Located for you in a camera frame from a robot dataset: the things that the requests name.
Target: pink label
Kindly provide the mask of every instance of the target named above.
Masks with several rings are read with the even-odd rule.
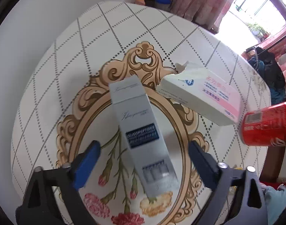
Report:
[[[225,113],[228,114],[232,119],[237,120],[237,116],[238,116],[239,112],[230,103],[228,103],[221,96],[217,96],[209,88],[207,88],[207,89],[203,88],[202,92],[204,92],[212,100],[216,101],[220,106],[222,106],[225,109]]]
[[[214,89],[214,91],[220,91],[222,94],[224,94],[226,97],[230,96],[229,90],[224,86],[225,83],[220,83],[218,82],[215,78],[213,77],[206,77],[205,81],[205,86],[210,87]]]

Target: table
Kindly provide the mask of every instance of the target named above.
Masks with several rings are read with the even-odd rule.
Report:
[[[219,127],[198,113],[166,99],[155,86],[176,63],[202,63],[238,90],[238,125]],[[152,103],[176,174],[178,192],[153,203],[144,194],[110,103],[108,84],[137,74]],[[52,44],[31,76],[12,134],[13,184],[23,197],[34,167],[58,168],[100,141],[101,156],[80,196],[103,224],[191,224],[211,191],[191,165],[188,141],[196,140],[216,161],[254,166],[260,175],[266,147],[248,147],[239,136],[244,113],[270,105],[267,85],[252,67],[203,28],[173,14],[129,3],[101,2],[74,21]],[[60,190],[61,214],[71,219]],[[222,222],[233,191],[218,219]]]

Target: blue bottle cap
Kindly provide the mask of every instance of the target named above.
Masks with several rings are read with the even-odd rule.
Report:
[[[160,3],[160,4],[170,4],[171,0],[155,0],[155,2]]]

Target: coca-cola can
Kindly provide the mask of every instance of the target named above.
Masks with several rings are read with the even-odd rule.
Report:
[[[249,146],[286,146],[286,102],[247,112],[241,138]]]

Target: pink carnation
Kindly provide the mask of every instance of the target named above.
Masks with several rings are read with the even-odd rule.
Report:
[[[133,200],[137,197],[137,192],[136,191],[130,191],[130,198]]]
[[[112,216],[111,219],[115,225],[141,225],[145,223],[144,218],[140,217],[138,213],[119,213],[118,216]]]
[[[99,184],[100,186],[105,186],[106,183],[107,183],[107,181],[106,181],[105,177],[103,177],[102,175],[100,175],[100,177],[99,177],[99,179],[98,179],[98,184]]]
[[[83,201],[86,204],[87,209],[97,217],[107,218],[110,216],[109,207],[103,204],[96,195],[87,193],[85,194]]]

